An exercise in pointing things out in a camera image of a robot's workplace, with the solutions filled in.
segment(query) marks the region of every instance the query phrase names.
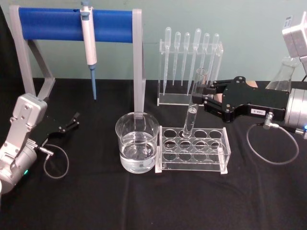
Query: clear liquid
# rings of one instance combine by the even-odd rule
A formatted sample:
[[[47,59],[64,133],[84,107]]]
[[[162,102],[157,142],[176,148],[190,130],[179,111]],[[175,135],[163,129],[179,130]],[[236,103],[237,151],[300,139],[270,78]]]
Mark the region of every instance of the clear liquid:
[[[182,133],[182,135],[185,138],[189,138],[191,136],[191,130],[194,127],[196,115],[197,115],[197,108],[196,107],[189,107],[188,112],[187,112],[186,121],[185,121],[184,127],[183,127],[183,133]]]
[[[124,144],[120,146],[120,161],[127,171],[145,173],[154,167],[157,138],[147,142],[152,138],[146,132],[131,132],[122,138]]]

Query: robotic arm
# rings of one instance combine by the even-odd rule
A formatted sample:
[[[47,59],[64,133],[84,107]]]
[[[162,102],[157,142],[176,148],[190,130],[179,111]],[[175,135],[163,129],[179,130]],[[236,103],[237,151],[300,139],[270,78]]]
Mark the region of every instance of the robotic arm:
[[[307,13],[301,18],[286,18],[283,37],[292,58],[299,57],[307,74]],[[196,104],[204,104],[205,111],[231,122],[240,115],[263,117],[263,126],[270,128],[272,120],[284,121],[289,132],[299,133],[307,139],[307,91],[292,89],[291,92],[250,87],[244,77],[214,81],[201,85],[193,93]],[[222,102],[210,94],[222,93]]]
[[[70,123],[60,127],[48,116],[44,118],[46,109],[45,101],[29,93],[18,97],[10,118],[11,128],[0,148],[0,194],[8,193],[14,188],[35,162],[36,151],[46,153],[46,160],[53,156],[53,152],[43,147],[51,134],[63,135],[79,125],[76,120],[78,113]]]

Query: plastic pipette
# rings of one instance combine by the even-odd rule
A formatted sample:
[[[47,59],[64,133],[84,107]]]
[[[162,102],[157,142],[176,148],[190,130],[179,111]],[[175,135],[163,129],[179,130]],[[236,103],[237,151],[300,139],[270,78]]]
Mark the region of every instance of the plastic pipette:
[[[213,37],[213,41],[212,41],[212,53],[211,53],[211,58],[210,58],[210,62],[209,62],[209,69],[208,69],[208,81],[207,81],[208,85],[211,84],[212,66],[213,66],[213,61],[214,61],[214,56],[215,56],[217,44],[219,43],[219,39],[220,39],[219,34],[215,34],[214,37]]]
[[[163,95],[165,94],[166,89],[166,81],[167,81],[167,69],[168,69],[168,55],[169,55],[169,48],[171,46],[171,35],[172,29],[171,27],[167,27],[165,29],[165,64],[164,64],[164,78],[163,78]]]
[[[83,40],[85,45],[85,55],[88,68],[91,70],[92,88],[94,100],[96,100],[96,82],[95,82],[95,67],[97,63],[93,8],[89,7],[89,1],[81,1],[82,8],[80,9]]]
[[[193,41],[193,56],[192,56],[187,95],[189,94],[192,79],[193,79],[196,53],[197,53],[198,46],[200,45],[200,39],[201,39],[201,29],[196,29],[195,34],[194,34],[194,41]]]
[[[207,54],[207,48],[209,45],[209,40],[210,40],[210,34],[205,33],[205,35],[203,36],[203,41],[202,41],[202,55],[201,55],[201,65],[200,65],[200,69],[203,69],[203,65],[205,63],[205,57]]]
[[[184,70],[186,68],[189,45],[190,45],[190,33],[187,32],[184,34],[184,42],[183,42],[184,53],[183,53],[182,68],[181,68],[181,86],[183,83]]]
[[[174,64],[173,64],[173,85],[174,85],[175,76],[176,76],[178,51],[179,51],[179,47],[180,47],[180,38],[181,38],[181,33],[176,32],[175,33],[175,42],[174,42],[175,54],[174,54]]]

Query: acrylic test tube rack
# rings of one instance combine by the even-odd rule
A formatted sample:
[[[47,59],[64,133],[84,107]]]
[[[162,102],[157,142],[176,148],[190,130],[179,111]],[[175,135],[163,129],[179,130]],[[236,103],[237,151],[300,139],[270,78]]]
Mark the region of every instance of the acrylic test tube rack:
[[[207,52],[202,49],[202,43],[199,44],[196,54],[193,78],[195,77],[196,70],[200,67],[201,56],[205,53],[205,62],[204,69],[208,70],[208,77],[210,81],[216,81],[222,61],[223,56],[223,45],[222,42],[219,42],[216,49],[212,49],[212,44],[209,43]],[[162,39],[160,40],[160,49],[159,49],[159,71],[158,71],[158,99],[157,105],[168,104],[168,105],[188,105],[190,100],[190,92],[187,95],[188,90],[188,79],[190,75],[191,60],[193,55],[193,44],[189,44],[187,61],[183,77],[183,85],[181,86],[181,73],[182,73],[182,62],[184,55],[184,46],[181,42],[178,58],[177,58],[177,68],[175,74],[175,83],[173,85],[173,63],[174,63],[175,47],[174,43],[171,43],[169,50],[169,61],[167,68],[167,84],[166,90],[163,94],[163,81],[164,81],[164,69],[165,69],[165,44]],[[210,59],[213,55],[213,64],[210,70]]]
[[[226,128],[194,128],[189,138],[182,136],[182,129],[160,126],[156,173],[196,170],[227,174],[231,150]]]

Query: black tablecloth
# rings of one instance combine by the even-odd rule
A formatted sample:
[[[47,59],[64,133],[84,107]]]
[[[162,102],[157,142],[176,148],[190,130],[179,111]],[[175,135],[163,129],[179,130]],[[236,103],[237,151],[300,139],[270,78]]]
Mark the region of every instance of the black tablecloth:
[[[305,83],[293,84],[306,88]],[[131,174],[119,159],[115,123],[131,110],[132,81],[61,80],[53,88],[47,114],[68,121],[81,113],[80,127],[60,141],[70,158],[68,175],[52,180],[43,172],[44,153],[13,191],[2,196],[0,229],[14,230],[306,230],[307,141],[295,138],[298,158],[286,166],[258,159],[246,131],[261,120],[240,117],[231,124],[199,109],[195,127],[226,127],[232,155],[228,174],[163,171]],[[157,82],[147,81],[145,112],[164,127],[182,127],[186,106],[156,106]],[[0,143],[21,81],[0,81]],[[278,130],[255,128],[254,148],[273,161],[286,160],[294,145]]]

